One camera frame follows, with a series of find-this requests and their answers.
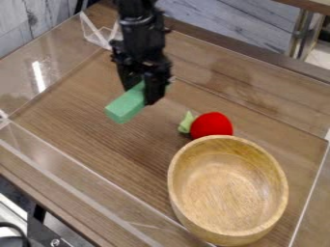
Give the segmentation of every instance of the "green block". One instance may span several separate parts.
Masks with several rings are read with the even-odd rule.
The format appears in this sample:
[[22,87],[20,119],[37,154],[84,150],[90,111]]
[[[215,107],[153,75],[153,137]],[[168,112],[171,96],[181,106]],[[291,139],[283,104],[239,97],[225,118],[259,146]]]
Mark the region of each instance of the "green block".
[[141,81],[104,108],[106,117],[117,124],[126,123],[144,107],[144,82]]

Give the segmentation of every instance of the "wooden tabletop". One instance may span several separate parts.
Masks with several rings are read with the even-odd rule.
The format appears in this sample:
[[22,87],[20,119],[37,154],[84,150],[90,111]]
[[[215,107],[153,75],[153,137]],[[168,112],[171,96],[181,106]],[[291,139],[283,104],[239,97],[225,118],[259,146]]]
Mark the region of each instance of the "wooden tabletop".
[[330,1],[328,0],[275,0],[279,3],[295,6],[309,12],[330,14]]
[[[114,12],[97,4],[89,17],[110,26]],[[68,20],[37,40],[41,46],[30,44],[5,58],[0,69],[18,64],[20,56],[32,51],[36,57],[48,54],[49,40],[58,49],[56,61],[64,51],[76,61],[86,51],[74,55],[66,45],[74,49],[78,23],[78,18]],[[165,171],[189,142],[176,132],[187,110],[196,115],[220,111],[233,122],[235,135],[275,156],[288,179],[284,215],[251,246],[287,246],[327,147],[315,135],[323,136],[330,123],[328,85],[172,32],[165,52],[176,81],[165,98],[118,125],[102,114],[102,107],[122,93],[109,52],[84,45],[90,49],[88,59],[74,68],[58,62],[68,73],[34,100],[25,100],[0,131],[1,175],[96,245],[205,246],[175,223]],[[13,73],[3,74],[16,81]],[[2,105],[13,109],[21,102],[8,95],[10,104]]]

